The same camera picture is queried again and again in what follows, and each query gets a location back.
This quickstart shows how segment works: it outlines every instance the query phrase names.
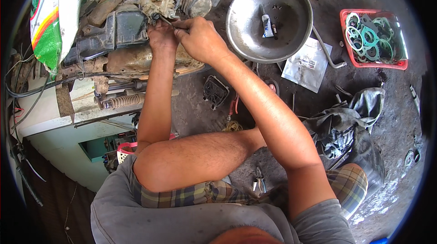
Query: shock absorber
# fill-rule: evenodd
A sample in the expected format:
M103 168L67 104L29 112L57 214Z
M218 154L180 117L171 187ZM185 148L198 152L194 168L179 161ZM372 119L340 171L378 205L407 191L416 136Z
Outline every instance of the shock absorber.
M116 109L129 105L138 105L144 102L145 94L138 93L108 99L102 102L103 109Z

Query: metal bowl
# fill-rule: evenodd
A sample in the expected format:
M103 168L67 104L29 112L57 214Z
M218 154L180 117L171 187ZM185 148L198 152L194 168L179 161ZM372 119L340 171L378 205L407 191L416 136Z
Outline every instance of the metal bowl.
M262 38L263 5L276 25L277 39ZM309 0L233 0L226 16L226 34L234 50L259 63L287 60L305 44L313 27Z

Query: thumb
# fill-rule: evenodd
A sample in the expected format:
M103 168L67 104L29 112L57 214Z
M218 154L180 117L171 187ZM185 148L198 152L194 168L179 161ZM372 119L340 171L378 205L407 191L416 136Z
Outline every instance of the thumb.
M179 41L182 42L182 40L184 40L187 36L189 36L189 34L184 30L175 29L174 36L176 36L176 38L178 38Z

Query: gray shirt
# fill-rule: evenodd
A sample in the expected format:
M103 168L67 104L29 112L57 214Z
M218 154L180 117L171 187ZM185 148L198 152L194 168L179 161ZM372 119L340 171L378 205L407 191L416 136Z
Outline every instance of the gray shirt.
M256 226L290 244L355 243L337 199L318 203L290 223L281 209L207 203L176 208L144 208L132 196L129 178L134 156L109 175L91 203L96 243L209 243L241 225Z

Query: person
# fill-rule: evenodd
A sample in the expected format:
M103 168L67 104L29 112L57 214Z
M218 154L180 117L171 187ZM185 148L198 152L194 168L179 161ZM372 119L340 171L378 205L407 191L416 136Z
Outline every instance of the person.
M228 48L211 21L148 27L153 51L138 147L91 204L96 243L355 243L347 219L366 196L355 163L325 171L292 110ZM169 140L176 48L233 86L256 127ZM267 146L286 186L251 198L221 179Z

